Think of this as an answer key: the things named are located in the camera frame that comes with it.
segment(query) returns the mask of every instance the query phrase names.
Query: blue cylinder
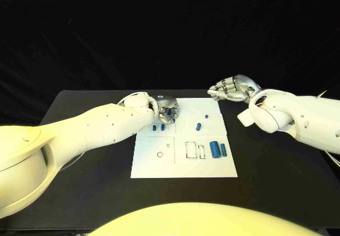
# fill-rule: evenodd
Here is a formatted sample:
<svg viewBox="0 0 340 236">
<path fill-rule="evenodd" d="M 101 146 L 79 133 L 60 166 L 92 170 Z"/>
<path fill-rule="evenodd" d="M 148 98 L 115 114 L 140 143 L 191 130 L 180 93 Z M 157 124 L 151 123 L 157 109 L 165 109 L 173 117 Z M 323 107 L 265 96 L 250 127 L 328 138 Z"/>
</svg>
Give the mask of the blue cylinder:
<svg viewBox="0 0 340 236">
<path fill-rule="evenodd" d="M 197 127 L 196 127 L 196 130 L 197 130 L 197 131 L 200 131 L 200 126 L 202 126 L 202 124 L 197 123 Z"/>
<path fill-rule="evenodd" d="M 210 142 L 210 150 L 212 150 L 212 157 L 213 158 L 220 158 L 220 151 L 219 151 L 219 147 L 217 147 L 217 142 L 216 141 Z"/>
<path fill-rule="evenodd" d="M 226 156 L 225 144 L 220 144 L 222 156 Z"/>
</svg>

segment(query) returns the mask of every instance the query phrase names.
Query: robotic hand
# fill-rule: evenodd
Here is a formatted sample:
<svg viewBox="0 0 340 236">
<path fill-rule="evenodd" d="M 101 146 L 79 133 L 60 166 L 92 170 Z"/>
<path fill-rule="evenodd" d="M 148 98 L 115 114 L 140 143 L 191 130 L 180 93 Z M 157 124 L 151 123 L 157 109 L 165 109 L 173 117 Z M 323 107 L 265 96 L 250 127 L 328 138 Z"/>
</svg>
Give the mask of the robotic hand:
<svg viewBox="0 0 340 236">
<path fill-rule="evenodd" d="M 0 218 L 37 199 L 75 156 L 118 143 L 157 117 L 163 123 L 173 122 L 177 111 L 174 98 L 137 92 L 118 105 L 95 107 L 56 123 L 0 126 Z"/>
<path fill-rule="evenodd" d="M 340 154 L 340 101 L 262 89 L 243 75 L 217 82 L 207 94 L 216 101 L 248 103 L 238 115 L 245 127 L 255 123 L 268 133 L 287 132 L 299 142 Z"/>
</svg>

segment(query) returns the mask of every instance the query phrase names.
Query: black table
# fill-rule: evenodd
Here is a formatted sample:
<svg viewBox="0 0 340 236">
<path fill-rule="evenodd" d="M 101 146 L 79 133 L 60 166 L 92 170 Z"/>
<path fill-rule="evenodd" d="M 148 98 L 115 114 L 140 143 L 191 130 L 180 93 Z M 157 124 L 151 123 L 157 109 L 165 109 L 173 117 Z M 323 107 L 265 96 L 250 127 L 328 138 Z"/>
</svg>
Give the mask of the black table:
<svg viewBox="0 0 340 236">
<path fill-rule="evenodd" d="M 132 90 L 62 91 L 42 124 L 117 103 Z M 151 95 L 209 97 L 206 90 Z M 310 228 L 340 227 L 340 182 L 321 152 L 287 134 L 243 127 L 243 102 L 219 101 L 238 178 L 131 179 L 135 136 L 85 153 L 39 199 L 0 220 L 1 229 L 96 229 L 124 214 L 177 202 L 219 203 L 269 213 Z"/>
</svg>

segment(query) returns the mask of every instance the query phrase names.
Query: cable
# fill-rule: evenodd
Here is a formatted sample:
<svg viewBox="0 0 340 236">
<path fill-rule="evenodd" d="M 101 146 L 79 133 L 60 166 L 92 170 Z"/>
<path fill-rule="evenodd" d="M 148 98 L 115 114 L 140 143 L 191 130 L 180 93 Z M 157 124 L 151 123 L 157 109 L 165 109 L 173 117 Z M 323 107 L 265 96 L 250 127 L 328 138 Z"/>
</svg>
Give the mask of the cable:
<svg viewBox="0 0 340 236">
<path fill-rule="evenodd" d="M 327 151 L 324 151 L 324 152 L 328 155 L 328 157 L 331 158 L 331 160 L 334 161 L 335 165 L 340 167 L 340 161 L 335 160 L 335 158 L 330 155 L 330 153 Z"/>
<path fill-rule="evenodd" d="M 66 169 L 78 160 L 79 158 L 82 157 L 83 153 L 79 155 L 79 157 L 70 162 L 69 165 L 66 165 L 59 171 L 62 171 L 63 169 Z"/>
</svg>

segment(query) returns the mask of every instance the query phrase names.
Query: black curtain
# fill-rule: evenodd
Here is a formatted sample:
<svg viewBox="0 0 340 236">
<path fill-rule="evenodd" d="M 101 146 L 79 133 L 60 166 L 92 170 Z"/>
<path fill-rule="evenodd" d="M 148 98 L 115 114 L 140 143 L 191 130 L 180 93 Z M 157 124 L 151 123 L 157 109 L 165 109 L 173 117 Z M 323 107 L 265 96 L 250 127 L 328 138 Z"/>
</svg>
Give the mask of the black curtain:
<svg viewBox="0 0 340 236">
<path fill-rule="evenodd" d="M 207 89 L 236 74 L 338 97 L 338 9 L 324 1 L 0 3 L 0 124 L 39 124 L 63 89 Z"/>
</svg>

